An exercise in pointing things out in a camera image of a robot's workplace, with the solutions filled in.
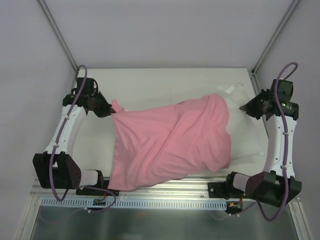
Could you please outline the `white pillow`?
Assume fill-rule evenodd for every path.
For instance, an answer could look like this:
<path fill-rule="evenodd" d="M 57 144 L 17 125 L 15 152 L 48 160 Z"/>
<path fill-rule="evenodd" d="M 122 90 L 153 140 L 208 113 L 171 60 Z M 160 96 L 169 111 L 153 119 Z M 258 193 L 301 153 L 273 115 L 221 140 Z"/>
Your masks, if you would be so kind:
<path fill-rule="evenodd" d="M 264 153 L 253 120 L 239 108 L 245 104 L 249 97 L 241 84 L 216 88 L 204 96 L 217 94 L 221 96 L 228 108 L 229 120 L 226 126 L 231 137 L 231 161 L 249 160 Z M 114 100 L 112 102 L 116 112 L 139 111 L 126 110 Z M 111 176 L 113 158 L 115 154 L 116 131 L 112 115 L 98 118 L 89 114 L 80 127 L 80 131 L 73 149 L 73 157 L 83 170 L 100 170 L 106 177 Z M 204 170 L 194 175 L 218 175 L 223 174 L 229 168 L 223 168 L 216 172 Z"/>

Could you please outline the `pink pillowcase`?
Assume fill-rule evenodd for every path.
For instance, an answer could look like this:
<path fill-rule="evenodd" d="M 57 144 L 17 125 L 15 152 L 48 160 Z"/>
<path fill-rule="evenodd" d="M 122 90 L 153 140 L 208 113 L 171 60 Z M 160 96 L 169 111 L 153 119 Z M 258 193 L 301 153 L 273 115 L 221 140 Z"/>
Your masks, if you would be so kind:
<path fill-rule="evenodd" d="M 218 94 L 112 115 L 115 149 L 108 187 L 138 187 L 229 167 L 229 110 Z"/>

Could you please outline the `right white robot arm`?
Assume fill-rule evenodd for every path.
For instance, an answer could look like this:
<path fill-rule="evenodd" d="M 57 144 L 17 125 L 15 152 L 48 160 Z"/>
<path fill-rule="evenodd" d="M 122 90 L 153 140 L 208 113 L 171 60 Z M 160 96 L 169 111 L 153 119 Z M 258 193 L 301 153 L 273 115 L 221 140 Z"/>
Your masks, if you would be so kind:
<path fill-rule="evenodd" d="M 286 205 L 302 190 L 295 179 L 292 151 L 294 131 L 299 118 L 299 105 L 291 102 L 293 82 L 274 79 L 271 88 L 261 92 L 240 107 L 248 116 L 265 116 L 268 133 L 266 162 L 262 172 L 252 176 L 238 172 L 227 175 L 225 199 L 245 195 L 274 207 Z"/>

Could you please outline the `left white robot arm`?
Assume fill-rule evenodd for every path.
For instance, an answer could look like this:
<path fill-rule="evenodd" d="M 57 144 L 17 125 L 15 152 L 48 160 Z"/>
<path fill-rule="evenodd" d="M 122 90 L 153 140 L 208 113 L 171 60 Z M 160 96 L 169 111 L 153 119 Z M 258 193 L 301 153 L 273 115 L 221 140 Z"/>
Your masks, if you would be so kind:
<path fill-rule="evenodd" d="M 115 111 L 99 91 L 93 78 L 79 77 L 76 87 L 62 101 L 62 115 L 49 145 L 43 153 L 36 153 L 32 163 L 43 189 L 73 190 L 87 186 L 93 195 L 104 191 L 105 184 L 100 170 L 81 169 L 73 159 L 73 148 L 80 126 L 93 112 L 105 118 Z"/>

